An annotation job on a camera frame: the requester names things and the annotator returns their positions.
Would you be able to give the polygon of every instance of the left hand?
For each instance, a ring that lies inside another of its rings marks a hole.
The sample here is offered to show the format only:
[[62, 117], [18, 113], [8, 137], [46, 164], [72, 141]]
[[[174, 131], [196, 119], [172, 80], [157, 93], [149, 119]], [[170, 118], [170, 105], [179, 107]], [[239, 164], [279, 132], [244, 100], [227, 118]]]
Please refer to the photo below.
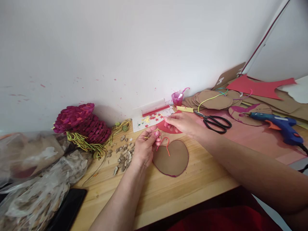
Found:
[[140, 166], [150, 166], [153, 159], [153, 151], [161, 143], [161, 139], [159, 138], [161, 133], [158, 130], [154, 131], [156, 129], [156, 125], [148, 127], [136, 139], [133, 162]]

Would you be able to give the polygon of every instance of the white wall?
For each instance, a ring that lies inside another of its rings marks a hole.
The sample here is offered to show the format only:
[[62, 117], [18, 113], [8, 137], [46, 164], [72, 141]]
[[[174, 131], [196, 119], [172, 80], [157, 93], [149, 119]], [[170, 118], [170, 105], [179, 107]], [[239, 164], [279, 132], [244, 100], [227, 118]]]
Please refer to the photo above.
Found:
[[248, 75], [278, 81], [308, 75], [308, 1], [291, 0]]
[[112, 125], [174, 90], [210, 88], [247, 61], [280, 3], [0, 1], [0, 129], [46, 130], [83, 102]]

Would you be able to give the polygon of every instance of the black phone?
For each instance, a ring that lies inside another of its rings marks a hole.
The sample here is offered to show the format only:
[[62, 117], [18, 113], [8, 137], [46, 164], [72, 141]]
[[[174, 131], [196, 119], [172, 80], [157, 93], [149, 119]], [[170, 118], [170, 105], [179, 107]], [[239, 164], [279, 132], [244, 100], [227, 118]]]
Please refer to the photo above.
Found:
[[85, 189], [70, 189], [46, 231], [69, 231], [86, 194]]

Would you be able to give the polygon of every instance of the hand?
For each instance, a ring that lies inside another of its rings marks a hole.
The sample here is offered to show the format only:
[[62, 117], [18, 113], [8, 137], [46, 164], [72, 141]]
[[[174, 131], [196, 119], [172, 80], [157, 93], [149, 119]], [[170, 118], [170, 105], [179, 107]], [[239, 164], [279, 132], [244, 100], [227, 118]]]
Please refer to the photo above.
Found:
[[154, 131], [155, 129], [157, 129], [156, 125], [148, 127], [136, 139], [133, 162], [140, 166], [150, 166], [153, 159], [153, 151], [156, 148], [154, 144], [159, 146], [161, 143], [161, 139], [159, 138], [161, 133], [158, 130]]
[[171, 131], [178, 133], [179, 131], [193, 136], [197, 130], [199, 130], [200, 125], [198, 125], [191, 117], [185, 113], [176, 113], [170, 116], [165, 116], [165, 127]]

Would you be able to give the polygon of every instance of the scissor blade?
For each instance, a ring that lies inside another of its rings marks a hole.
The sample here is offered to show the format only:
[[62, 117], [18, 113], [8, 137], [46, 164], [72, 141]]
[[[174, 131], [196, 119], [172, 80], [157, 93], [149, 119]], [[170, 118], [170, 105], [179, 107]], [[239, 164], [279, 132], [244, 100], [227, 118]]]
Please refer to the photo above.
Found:
[[193, 111], [194, 113], [196, 113], [198, 116], [202, 117], [202, 118], [205, 118], [205, 115], [204, 114], [201, 114], [200, 112], [197, 112], [197, 111]]

